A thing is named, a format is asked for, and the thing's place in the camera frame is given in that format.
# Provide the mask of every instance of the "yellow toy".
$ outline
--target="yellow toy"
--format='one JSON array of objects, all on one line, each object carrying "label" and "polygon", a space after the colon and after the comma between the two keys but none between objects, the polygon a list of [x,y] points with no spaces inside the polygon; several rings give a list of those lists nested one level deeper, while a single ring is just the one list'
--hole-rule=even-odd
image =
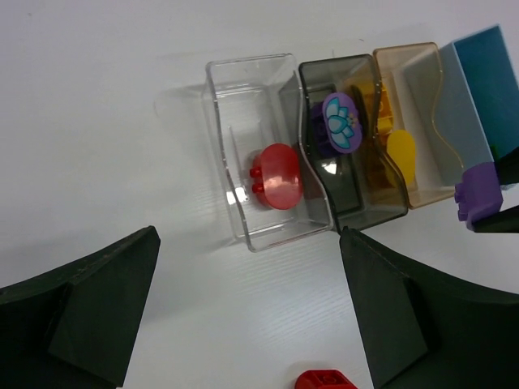
[{"label": "yellow toy", "polygon": [[[388,136],[386,152],[404,176],[405,185],[412,184],[416,171],[416,145],[413,136],[406,130],[393,131]],[[390,172],[386,172],[386,176],[392,186],[397,185]]]}]

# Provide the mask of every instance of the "blue lotus flower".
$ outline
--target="blue lotus flower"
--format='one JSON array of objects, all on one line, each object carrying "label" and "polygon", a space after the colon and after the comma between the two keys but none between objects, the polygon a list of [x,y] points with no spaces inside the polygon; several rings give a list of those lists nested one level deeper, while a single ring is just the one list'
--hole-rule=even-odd
[{"label": "blue lotus flower", "polygon": [[354,115],[349,112],[348,107],[339,105],[337,97],[328,102],[325,113],[332,141],[341,148],[350,148],[348,138],[354,136]]}]

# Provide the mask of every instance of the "purple toy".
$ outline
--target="purple toy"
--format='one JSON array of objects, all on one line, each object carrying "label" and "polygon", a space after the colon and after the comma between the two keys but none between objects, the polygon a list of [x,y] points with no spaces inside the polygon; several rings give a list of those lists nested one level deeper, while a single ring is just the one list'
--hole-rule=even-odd
[{"label": "purple toy", "polygon": [[456,185],[454,200],[459,207],[458,219],[466,221],[470,230],[474,230],[475,221],[499,212],[503,195],[494,163],[486,162],[466,170],[462,183]]},{"label": "purple toy", "polygon": [[345,93],[332,93],[315,105],[311,121],[317,147],[325,158],[354,152],[362,142],[357,107]]}]

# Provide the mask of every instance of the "yellow plastic piece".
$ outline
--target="yellow plastic piece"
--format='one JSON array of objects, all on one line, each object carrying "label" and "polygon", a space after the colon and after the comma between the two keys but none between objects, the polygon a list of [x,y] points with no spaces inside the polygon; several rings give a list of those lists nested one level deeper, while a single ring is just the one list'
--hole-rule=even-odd
[{"label": "yellow plastic piece", "polygon": [[[413,136],[406,130],[393,131],[388,136],[386,151],[404,176],[405,185],[412,184],[416,172],[416,145]],[[391,185],[397,186],[392,172],[386,171],[386,175]]]},{"label": "yellow plastic piece", "polygon": [[389,103],[388,90],[382,85],[382,91],[380,94],[380,109],[379,109],[379,120],[377,127],[380,135],[387,135],[392,131],[393,119],[392,119],[392,108]]},{"label": "yellow plastic piece", "polygon": [[[366,88],[359,88],[362,92],[362,97],[364,98],[364,104],[366,108],[369,110],[373,106],[373,93],[366,92]],[[391,103],[389,103],[389,95],[388,90],[382,84],[382,90],[380,91],[380,107],[379,107],[379,116],[377,120],[377,128],[380,135],[387,135],[392,131],[393,127],[393,118],[392,118],[392,108]]]}]

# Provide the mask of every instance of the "red plastic piece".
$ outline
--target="red plastic piece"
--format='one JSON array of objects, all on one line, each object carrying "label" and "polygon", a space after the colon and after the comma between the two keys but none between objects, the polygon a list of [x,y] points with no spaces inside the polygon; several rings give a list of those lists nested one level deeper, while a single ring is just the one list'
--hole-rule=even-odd
[{"label": "red plastic piece", "polygon": [[294,389],[357,389],[339,370],[308,370],[295,382]]},{"label": "red plastic piece", "polygon": [[254,178],[252,193],[275,209],[291,209],[302,196],[298,154],[283,143],[274,143],[259,154],[249,174]]}]

